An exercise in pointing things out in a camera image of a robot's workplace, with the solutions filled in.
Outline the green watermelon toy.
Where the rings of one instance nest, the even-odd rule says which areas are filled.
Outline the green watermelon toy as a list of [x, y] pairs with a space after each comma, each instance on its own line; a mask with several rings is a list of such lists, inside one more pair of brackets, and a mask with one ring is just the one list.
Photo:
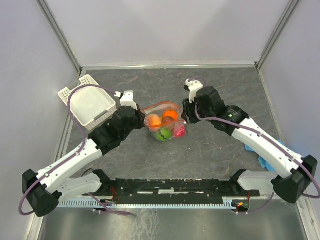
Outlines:
[[156, 133], [155, 138], [161, 142], [166, 142], [172, 137], [172, 131], [166, 127], [161, 127]]

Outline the clear zip top bag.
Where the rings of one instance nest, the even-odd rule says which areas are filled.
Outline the clear zip top bag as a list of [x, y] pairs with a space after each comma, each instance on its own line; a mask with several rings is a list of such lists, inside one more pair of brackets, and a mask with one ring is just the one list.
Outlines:
[[[148, 129], [148, 127], [147, 127], [147, 125], [146, 125], [146, 117], [147, 117], [148, 115], [151, 115], [151, 114], [157, 114], [158, 116], [160, 116], [161, 120], [163, 121], [163, 113], [164, 113], [166, 110], [175, 110], [176, 112], [178, 112], [179, 117], [178, 117], [178, 120], [175, 120], [175, 125], [174, 125], [174, 126], [176, 126], [176, 125], [184, 125], [185, 128], [186, 128], [186, 124], [187, 124], [187, 123], [186, 123], [185, 120], [182, 119], [182, 113], [183, 113], [183, 111], [182, 111], [182, 108], [181, 108], [179, 105], [177, 105], [176, 103], [171, 102], [171, 101], [162, 101], [162, 102], [156, 103], [156, 104], [154, 104], [154, 105], [152, 105], [152, 106], [146, 107], [146, 108], [144, 108], [144, 109], [141, 110], [141, 112], [145, 114], [144, 125], [145, 125], [147, 131], [148, 131], [155, 139], [156, 139], [156, 137], [155, 137], [155, 133], [156, 133], [156, 132], [151, 132], [151, 131]], [[171, 135], [170, 140], [172, 140], [172, 139], [177, 139], [177, 138], [173, 138], [173, 133], [172, 133], [172, 135]]]

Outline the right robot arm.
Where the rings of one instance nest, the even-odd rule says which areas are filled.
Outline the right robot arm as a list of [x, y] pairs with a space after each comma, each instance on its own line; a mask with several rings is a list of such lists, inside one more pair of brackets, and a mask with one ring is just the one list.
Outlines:
[[231, 193], [240, 196], [251, 190], [273, 191], [282, 200], [294, 204], [306, 195], [310, 184], [317, 190], [320, 188], [315, 180], [318, 161], [312, 155], [302, 156], [282, 145], [240, 107], [225, 105], [214, 87], [187, 80], [184, 89], [189, 92], [182, 102], [182, 118], [187, 123], [211, 123], [218, 131], [248, 145], [274, 169], [272, 172], [244, 170], [229, 183]]

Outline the brown toy fruit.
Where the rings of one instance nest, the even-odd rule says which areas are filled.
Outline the brown toy fruit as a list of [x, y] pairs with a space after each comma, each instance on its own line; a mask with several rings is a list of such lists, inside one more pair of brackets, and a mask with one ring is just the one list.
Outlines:
[[163, 127], [172, 130], [175, 127], [175, 119], [171, 116], [165, 116], [162, 119]]

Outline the red apple toy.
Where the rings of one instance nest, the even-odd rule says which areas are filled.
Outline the red apple toy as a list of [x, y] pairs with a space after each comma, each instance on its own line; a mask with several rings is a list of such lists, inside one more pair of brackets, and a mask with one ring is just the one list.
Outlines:
[[172, 130], [173, 138], [181, 138], [187, 134], [186, 128], [184, 124], [177, 124]]

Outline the white plastic basket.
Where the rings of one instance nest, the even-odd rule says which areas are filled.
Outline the white plastic basket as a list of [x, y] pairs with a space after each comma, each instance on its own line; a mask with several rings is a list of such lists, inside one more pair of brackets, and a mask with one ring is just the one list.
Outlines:
[[111, 117], [117, 110], [115, 100], [89, 74], [78, 79], [79, 85], [84, 86], [72, 94], [72, 90], [65, 87], [58, 92], [60, 99], [67, 105], [69, 97], [70, 110], [78, 122], [88, 131]]

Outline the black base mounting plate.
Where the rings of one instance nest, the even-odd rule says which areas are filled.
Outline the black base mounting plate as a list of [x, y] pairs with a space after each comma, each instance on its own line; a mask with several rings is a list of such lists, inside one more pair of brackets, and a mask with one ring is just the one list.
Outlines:
[[221, 204], [223, 198], [259, 197], [259, 190], [245, 190], [234, 180], [211, 179], [123, 179], [108, 181], [95, 197], [116, 204], [175, 205]]

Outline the blue patterned cloth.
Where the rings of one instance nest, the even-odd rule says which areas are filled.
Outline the blue patterned cloth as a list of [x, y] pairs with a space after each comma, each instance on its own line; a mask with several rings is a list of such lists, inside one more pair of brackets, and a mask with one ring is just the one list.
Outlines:
[[244, 141], [245, 149], [259, 155], [258, 160], [263, 168], [279, 175], [287, 174], [286, 155], [283, 153], [285, 146], [282, 141], [257, 137]]

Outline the aluminium frame rail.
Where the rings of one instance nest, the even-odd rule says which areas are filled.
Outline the aluminium frame rail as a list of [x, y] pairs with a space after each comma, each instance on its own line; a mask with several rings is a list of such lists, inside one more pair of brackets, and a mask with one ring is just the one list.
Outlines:
[[[280, 176], [274, 177], [271, 172], [245, 171], [240, 176], [233, 176], [230, 180], [235, 181], [246, 191], [273, 191], [289, 203], [295, 203], [309, 185], [309, 181], [304, 180], [298, 172], [287, 178], [281, 178]], [[45, 177], [39, 184], [62, 202], [83, 194], [95, 193], [109, 181], [111, 180], [106, 175], [99, 176], [97, 173], [90, 173], [80, 178], [66, 180], [51, 175]]]

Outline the orange toy fruit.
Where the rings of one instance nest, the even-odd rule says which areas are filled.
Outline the orange toy fruit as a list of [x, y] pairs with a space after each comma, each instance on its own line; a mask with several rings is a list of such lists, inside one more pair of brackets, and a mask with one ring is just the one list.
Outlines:
[[179, 119], [179, 114], [173, 109], [168, 109], [162, 114], [162, 118], [164, 119], [165, 117], [171, 117], [174, 121], [177, 121]]

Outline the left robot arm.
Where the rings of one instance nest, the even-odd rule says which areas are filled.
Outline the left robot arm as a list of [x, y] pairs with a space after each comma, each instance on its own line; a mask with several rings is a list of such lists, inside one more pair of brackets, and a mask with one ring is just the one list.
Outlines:
[[72, 175], [119, 147], [133, 130], [142, 129], [145, 117], [139, 108], [122, 106], [111, 119], [85, 135], [82, 144], [63, 158], [41, 170], [25, 171], [22, 174], [23, 197], [18, 206], [19, 213], [26, 215], [22, 210], [24, 201], [29, 203], [37, 217], [44, 217], [59, 203], [78, 195], [96, 192], [106, 195], [111, 183], [105, 174], [91, 173], [81, 178], [72, 178]]

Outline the peach toy fruit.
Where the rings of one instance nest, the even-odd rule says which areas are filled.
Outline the peach toy fruit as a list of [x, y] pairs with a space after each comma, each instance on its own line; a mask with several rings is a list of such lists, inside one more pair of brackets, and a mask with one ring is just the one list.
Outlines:
[[146, 126], [151, 132], [157, 132], [162, 126], [162, 119], [157, 114], [150, 114], [145, 118]]

